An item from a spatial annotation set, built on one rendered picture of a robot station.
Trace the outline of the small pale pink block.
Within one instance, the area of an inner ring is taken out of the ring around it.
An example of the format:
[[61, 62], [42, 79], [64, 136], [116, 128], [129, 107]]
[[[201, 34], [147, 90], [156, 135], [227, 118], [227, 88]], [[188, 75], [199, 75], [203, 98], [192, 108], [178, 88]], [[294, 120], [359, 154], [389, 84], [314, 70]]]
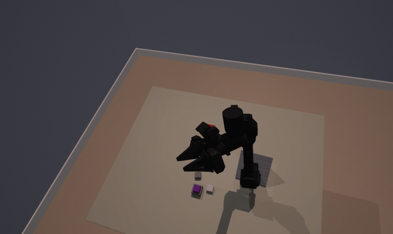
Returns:
[[207, 185], [206, 191], [213, 193], [213, 185]]

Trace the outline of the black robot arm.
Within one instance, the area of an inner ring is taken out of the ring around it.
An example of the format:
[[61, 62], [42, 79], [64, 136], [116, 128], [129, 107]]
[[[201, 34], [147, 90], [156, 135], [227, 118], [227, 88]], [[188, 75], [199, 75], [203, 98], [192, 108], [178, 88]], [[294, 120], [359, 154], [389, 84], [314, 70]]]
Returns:
[[[243, 114], [243, 110], [238, 105], [231, 105], [223, 112], [224, 133], [232, 144], [232, 151], [242, 147], [244, 152], [244, 168], [241, 169], [240, 185], [242, 188], [257, 189], [260, 185], [261, 174], [258, 164], [253, 162], [253, 144], [258, 135], [257, 122], [252, 118], [252, 114]], [[216, 146], [223, 138], [218, 136], [219, 129], [211, 127], [202, 122], [196, 130], [208, 140], [211, 148]], [[205, 143], [205, 142], [204, 142]]]

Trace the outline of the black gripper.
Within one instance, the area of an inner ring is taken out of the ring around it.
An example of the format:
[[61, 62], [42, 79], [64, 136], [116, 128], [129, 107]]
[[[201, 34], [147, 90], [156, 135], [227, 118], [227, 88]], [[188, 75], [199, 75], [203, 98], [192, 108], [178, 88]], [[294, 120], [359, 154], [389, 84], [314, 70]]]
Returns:
[[225, 169], [223, 155], [231, 155], [232, 144], [229, 138], [222, 134], [222, 140], [213, 148], [210, 147], [208, 140], [204, 140], [195, 135], [191, 139], [190, 146], [182, 152], [177, 161], [196, 159], [183, 167], [185, 172], [216, 172], [219, 174]]

